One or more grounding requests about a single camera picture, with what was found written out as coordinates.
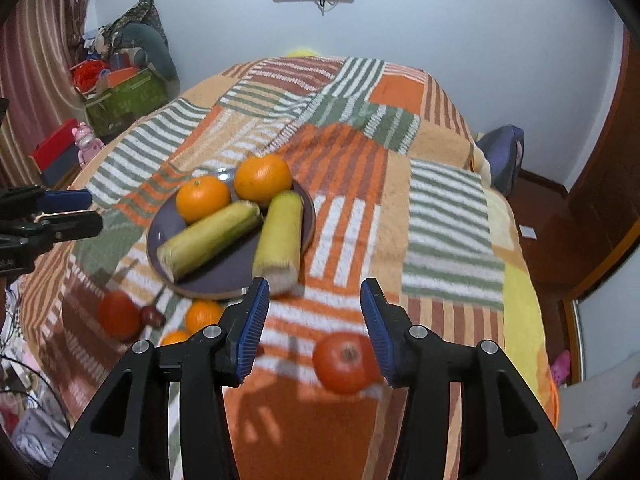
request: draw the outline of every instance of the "striped curtain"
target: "striped curtain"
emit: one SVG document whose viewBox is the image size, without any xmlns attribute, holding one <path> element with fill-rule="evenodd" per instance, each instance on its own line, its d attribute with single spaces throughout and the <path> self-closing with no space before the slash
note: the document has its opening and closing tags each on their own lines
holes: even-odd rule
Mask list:
<svg viewBox="0 0 640 480">
<path fill-rule="evenodd" d="M 69 68 L 78 60 L 87 0 L 20 0 L 0 27 L 0 166 L 13 186 L 40 183 L 28 157 L 70 118 L 86 120 Z"/>
</svg>

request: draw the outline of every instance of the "brown wooden door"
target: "brown wooden door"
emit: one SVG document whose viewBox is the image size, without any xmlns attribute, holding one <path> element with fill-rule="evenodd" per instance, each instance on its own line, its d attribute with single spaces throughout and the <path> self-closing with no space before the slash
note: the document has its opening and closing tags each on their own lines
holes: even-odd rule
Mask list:
<svg viewBox="0 0 640 480">
<path fill-rule="evenodd" d="M 600 261 L 640 218 L 640 47 L 627 31 L 611 110 L 568 200 Z"/>
</svg>

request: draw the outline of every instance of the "silver screw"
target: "silver screw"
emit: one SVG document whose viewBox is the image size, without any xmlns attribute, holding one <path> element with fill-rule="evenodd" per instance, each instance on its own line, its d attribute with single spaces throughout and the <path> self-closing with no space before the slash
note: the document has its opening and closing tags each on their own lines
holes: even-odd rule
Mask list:
<svg viewBox="0 0 640 480">
<path fill-rule="evenodd" d="M 498 351 L 498 345 L 488 339 L 480 343 L 480 348 L 487 354 L 495 354 Z"/>
<path fill-rule="evenodd" d="M 143 354 L 147 350 L 149 350 L 149 341 L 147 341 L 146 339 L 136 341 L 135 343 L 133 343 L 132 348 L 136 354 Z"/>
<path fill-rule="evenodd" d="M 427 337 L 429 331 L 423 327 L 422 325 L 413 325 L 409 329 L 409 335 L 415 337 L 416 339 L 422 339 L 423 337 Z"/>
<path fill-rule="evenodd" d="M 204 337 L 213 339 L 222 334 L 222 329 L 218 325 L 209 325 L 202 331 L 202 333 L 204 334 Z"/>
</svg>

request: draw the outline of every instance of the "striped blanket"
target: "striped blanket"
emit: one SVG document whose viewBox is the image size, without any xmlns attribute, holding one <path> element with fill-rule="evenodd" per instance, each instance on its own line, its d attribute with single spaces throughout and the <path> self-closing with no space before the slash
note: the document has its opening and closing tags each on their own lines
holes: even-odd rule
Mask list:
<svg viewBox="0 0 640 480">
<path fill-rule="evenodd" d="M 413 322 L 444 339 L 505 348 L 551 414 L 540 310 L 508 204 L 465 120 L 421 70 L 374 59 L 269 58 L 237 65 L 134 124 L 74 183 L 94 195 L 104 231 L 56 245 L 22 284 L 33 354 L 74 417 L 126 347 L 95 319 L 105 291 L 155 301 L 183 324 L 191 300 L 164 287 L 145 236 L 161 204 L 193 175 L 277 153 L 313 198 L 314 240 L 298 286 L 271 301 L 265 354 L 225 393 L 243 479 L 383 479 L 406 393 L 381 384 L 355 397 L 323 390 L 312 366 L 329 332 L 366 333 L 361 280 L 375 276 Z M 178 384 L 170 387 L 172 478 L 181 476 Z M 446 478 L 460 443 L 459 385 L 450 391 Z"/>
</svg>

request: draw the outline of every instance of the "wooden floor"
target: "wooden floor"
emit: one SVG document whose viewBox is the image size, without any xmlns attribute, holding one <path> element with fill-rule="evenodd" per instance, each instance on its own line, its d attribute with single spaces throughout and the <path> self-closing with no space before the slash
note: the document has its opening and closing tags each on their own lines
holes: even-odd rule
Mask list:
<svg viewBox="0 0 640 480">
<path fill-rule="evenodd" d="M 551 363 L 569 348 L 560 299 L 597 266 L 598 257 L 559 192 L 519 177 L 508 200 L 516 222 L 533 227 L 538 237 L 521 237 L 520 243 L 538 294 Z"/>
</svg>

